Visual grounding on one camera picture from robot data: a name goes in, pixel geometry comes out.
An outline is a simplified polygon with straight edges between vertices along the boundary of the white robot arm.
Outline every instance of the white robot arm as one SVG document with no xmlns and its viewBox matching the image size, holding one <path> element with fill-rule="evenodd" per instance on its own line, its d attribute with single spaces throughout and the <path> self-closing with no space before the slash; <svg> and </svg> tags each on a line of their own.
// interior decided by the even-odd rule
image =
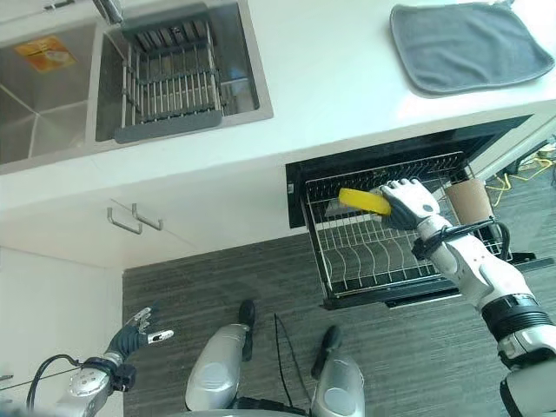
<svg viewBox="0 0 556 417">
<path fill-rule="evenodd" d="M 500 383 L 510 416 L 556 415 L 551 414 L 556 411 L 556 327 L 521 272 L 474 236 L 453 233 L 457 228 L 440 216 L 437 201 L 417 180 L 393 181 L 381 191 L 393 207 L 385 223 L 417 229 L 414 253 L 425 255 L 453 281 L 498 342 L 499 357 L 511 371 Z"/>
</svg>

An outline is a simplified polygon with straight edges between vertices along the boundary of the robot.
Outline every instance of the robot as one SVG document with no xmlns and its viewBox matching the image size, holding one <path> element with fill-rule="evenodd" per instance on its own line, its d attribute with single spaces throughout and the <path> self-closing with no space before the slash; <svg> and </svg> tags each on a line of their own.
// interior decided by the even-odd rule
<svg viewBox="0 0 556 417">
<path fill-rule="evenodd" d="M 498 343 L 498 355 L 509 369 L 500 383 L 500 395 L 511 417 L 556 416 L 553 377 L 556 375 L 556 327 L 536 301 L 521 272 L 492 255 L 483 243 L 440 216 L 431 193 L 417 180 L 391 181 L 381 192 L 392 206 L 383 221 L 391 228 L 416 229 L 420 238 L 414 253 L 431 260 L 453 281 L 481 314 Z M 125 390 L 125 361 L 138 348 L 171 337 L 173 332 L 145 334 L 145 308 L 116 334 L 106 353 L 89 358 L 71 378 L 67 393 L 56 406 L 61 417 L 92 417 L 113 389 Z M 208 341 L 187 385 L 185 403 L 199 417 L 264 414 L 292 417 L 284 406 L 274 411 L 227 409 L 234 405 L 242 361 L 250 359 L 255 311 L 244 302 L 239 322 L 221 328 Z M 353 359 L 341 353 L 337 330 L 323 339 L 313 368 L 318 379 L 311 405 L 315 417 L 364 417 L 363 377 Z"/>
</svg>

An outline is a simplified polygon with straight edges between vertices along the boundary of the floor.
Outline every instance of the floor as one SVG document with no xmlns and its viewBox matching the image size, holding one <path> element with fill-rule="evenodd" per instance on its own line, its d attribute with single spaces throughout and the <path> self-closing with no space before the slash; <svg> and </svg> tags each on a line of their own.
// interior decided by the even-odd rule
<svg viewBox="0 0 556 417">
<path fill-rule="evenodd" d="M 513 181 L 497 216 L 513 236 L 514 250 L 554 255 L 556 189 L 545 172 Z M 548 313 L 556 317 L 556 268 L 526 275 Z M 126 417 L 166 416 L 184 410 L 185 384 L 204 343 L 235 320 L 241 300 L 257 306 L 253 360 L 242 367 L 240 395 L 286 402 L 275 351 L 273 313 L 288 328 L 301 373 L 309 371 L 323 332 L 335 323 L 343 349 L 365 377 L 367 415 L 506 415 L 498 389 L 506 369 L 481 318 L 461 298 L 388 309 L 382 304 L 325 311 L 308 235 L 279 239 L 160 265 L 124 275 L 124 317 L 159 301 L 157 328 L 175 337 L 134 355 L 135 388 L 124 395 Z M 292 400 L 308 408 L 285 339 L 282 357 Z"/>
</svg>

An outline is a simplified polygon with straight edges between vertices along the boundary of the label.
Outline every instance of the label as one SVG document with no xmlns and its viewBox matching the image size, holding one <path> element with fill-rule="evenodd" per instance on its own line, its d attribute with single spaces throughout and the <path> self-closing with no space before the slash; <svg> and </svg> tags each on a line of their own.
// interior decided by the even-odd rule
<svg viewBox="0 0 556 417">
<path fill-rule="evenodd" d="M 76 59 L 56 36 L 47 36 L 15 47 L 40 73 L 58 70 L 76 63 Z"/>
</svg>

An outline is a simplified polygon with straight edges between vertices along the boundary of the faucet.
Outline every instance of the faucet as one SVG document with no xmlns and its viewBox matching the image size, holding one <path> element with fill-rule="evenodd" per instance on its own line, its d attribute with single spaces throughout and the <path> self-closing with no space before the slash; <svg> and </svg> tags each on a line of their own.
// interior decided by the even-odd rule
<svg viewBox="0 0 556 417">
<path fill-rule="evenodd" d="M 93 3 L 108 24 L 122 22 L 122 7 L 118 0 L 93 0 Z"/>
</svg>

